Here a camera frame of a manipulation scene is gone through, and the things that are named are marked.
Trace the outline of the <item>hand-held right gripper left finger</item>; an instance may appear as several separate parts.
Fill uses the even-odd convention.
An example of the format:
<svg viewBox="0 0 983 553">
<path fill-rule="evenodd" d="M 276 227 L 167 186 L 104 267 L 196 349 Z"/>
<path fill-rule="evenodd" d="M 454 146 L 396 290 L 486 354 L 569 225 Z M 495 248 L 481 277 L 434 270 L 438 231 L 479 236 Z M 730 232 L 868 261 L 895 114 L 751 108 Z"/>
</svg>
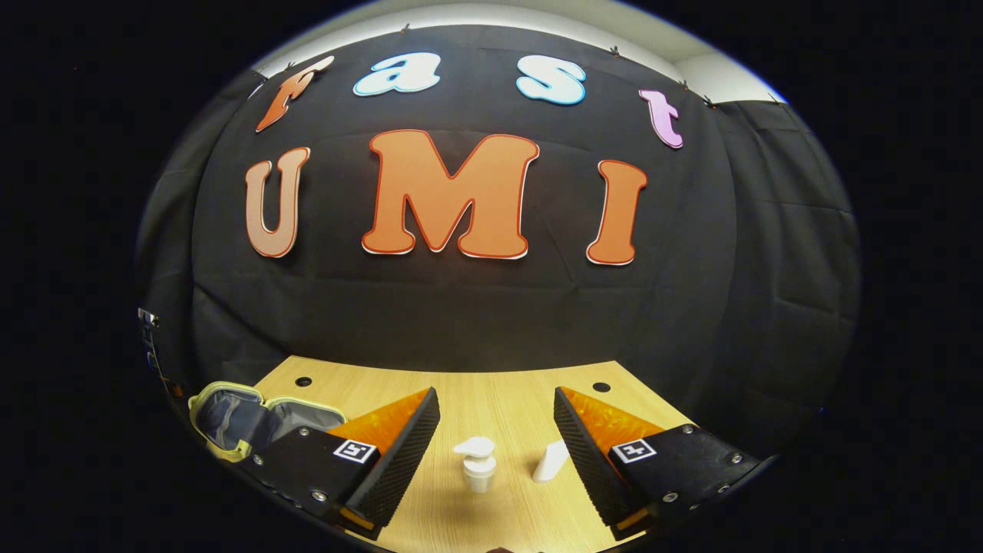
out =
<svg viewBox="0 0 983 553">
<path fill-rule="evenodd" d="M 329 431 L 298 427 L 240 469 L 323 524 L 375 540 L 402 501 L 440 420 L 429 386 Z"/>
</svg>

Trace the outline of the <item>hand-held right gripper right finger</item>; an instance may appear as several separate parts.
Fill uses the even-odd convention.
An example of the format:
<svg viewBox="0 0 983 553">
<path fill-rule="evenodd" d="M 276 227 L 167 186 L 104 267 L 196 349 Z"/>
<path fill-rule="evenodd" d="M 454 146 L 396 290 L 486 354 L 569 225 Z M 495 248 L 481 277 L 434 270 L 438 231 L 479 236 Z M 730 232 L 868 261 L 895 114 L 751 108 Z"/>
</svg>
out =
<svg viewBox="0 0 983 553">
<path fill-rule="evenodd" d="M 666 429 L 567 386 L 554 391 L 552 417 L 617 540 L 666 535 L 763 470 L 762 459 L 693 423 Z"/>
</svg>

